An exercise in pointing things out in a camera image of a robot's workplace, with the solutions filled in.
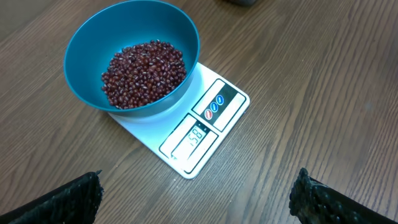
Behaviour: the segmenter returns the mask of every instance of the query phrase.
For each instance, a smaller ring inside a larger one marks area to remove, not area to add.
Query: adzuki bean
[[[163,98],[186,75],[182,52],[170,43],[151,40],[115,53],[108,71],[102,73],[101,89],[111,106],[131,109]]]

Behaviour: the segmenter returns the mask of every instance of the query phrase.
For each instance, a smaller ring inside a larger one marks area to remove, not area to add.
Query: red button
[[[211,119],[212,117],[213,117],[213,113],[211,112],[211,110],[209,110],[209,109],[205,110],[205,118]]]

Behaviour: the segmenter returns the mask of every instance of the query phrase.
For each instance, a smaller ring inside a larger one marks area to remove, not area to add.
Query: scale control panel
[[[190,174],[219,136],[226,136],[223,131],[245,101],[246,97],[237,89],[216,79],[160,145],[159,151]]]

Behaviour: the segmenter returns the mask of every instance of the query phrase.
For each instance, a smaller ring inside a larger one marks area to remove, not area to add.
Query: white scale
[[[250,104],[247,94],[197,63],[188,90],[169,109],[143,118],[110,114],[186,179],[193,179]]]

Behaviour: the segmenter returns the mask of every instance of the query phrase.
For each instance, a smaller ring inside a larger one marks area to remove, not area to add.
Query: brown wood surface
[[[97,223],[298,223],[306,167],[398,221],[398,1],[170,1],[198,27],[200,62],[251,97],[195,180],[65,83],[71,36],[115,2],[0,2],[0,214],[102,169]]]

